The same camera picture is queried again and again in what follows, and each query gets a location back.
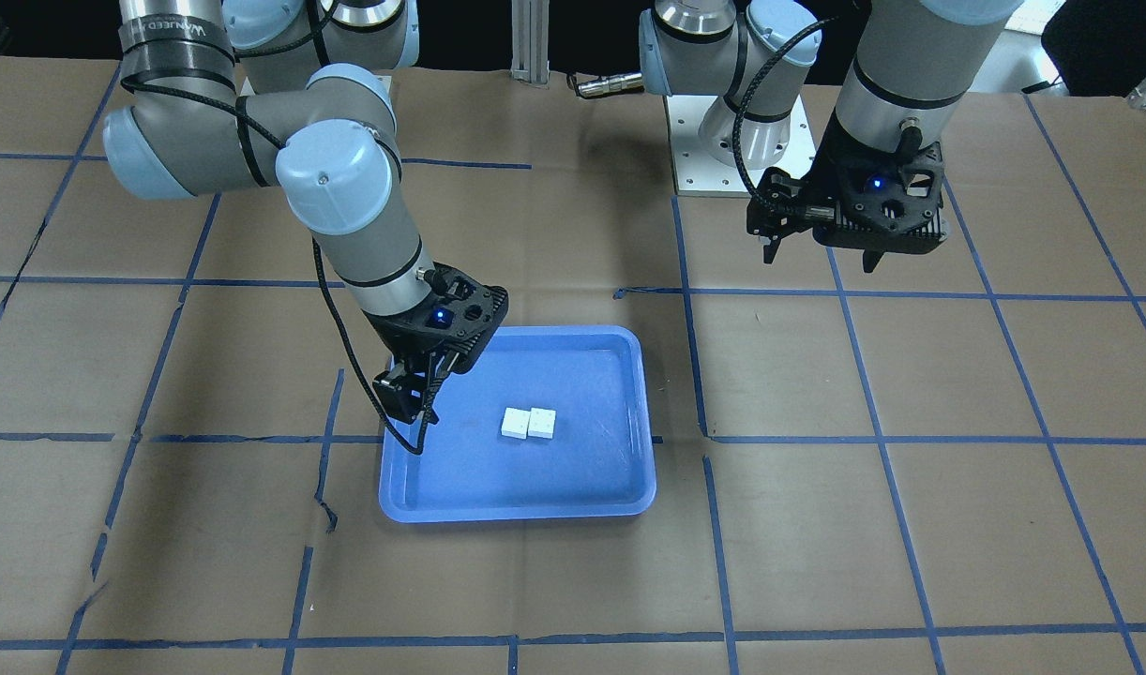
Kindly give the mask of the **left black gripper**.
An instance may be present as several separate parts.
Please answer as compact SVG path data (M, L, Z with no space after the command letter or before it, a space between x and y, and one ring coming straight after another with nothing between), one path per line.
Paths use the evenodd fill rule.
M831 121L804 178L766 168L749 197L747 231L761 240L764 264L786 236L810 231L823 248L859 249L862 270L872 274L885 253L927 256L949 238L944 170L941 142L926 144L915 127L884 151Z

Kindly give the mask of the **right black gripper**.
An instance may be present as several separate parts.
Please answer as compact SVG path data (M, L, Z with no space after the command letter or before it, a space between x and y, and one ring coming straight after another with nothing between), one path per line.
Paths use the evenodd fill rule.
M388 418L439 423L435 398L453 372L468 372L507 316L504 287L482 285L447 264L423 273L427 295L410 311L367 313L397 362L372 380Z

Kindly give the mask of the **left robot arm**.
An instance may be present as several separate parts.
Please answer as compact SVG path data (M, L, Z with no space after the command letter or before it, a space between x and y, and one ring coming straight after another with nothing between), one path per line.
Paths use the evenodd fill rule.
M927 256L949 238L942 215L942 132L1017 1L872 1L834 110L804 176L777 154L745 154L751 128L782 129L835 16L796 1L656 1L639 16L644 88L706 95L707 138L748 193L747 231L771 262L810 231L823 248L859 249L873 272L887 253Z

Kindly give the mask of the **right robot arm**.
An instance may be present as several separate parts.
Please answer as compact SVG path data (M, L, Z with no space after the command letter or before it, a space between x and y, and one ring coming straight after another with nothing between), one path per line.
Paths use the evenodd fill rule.
M415 1L123 1L107 160L147 201L278 187L394 358L382 411L435 423L507 293L435 262L401 191L397 112L379 72L419 53Z

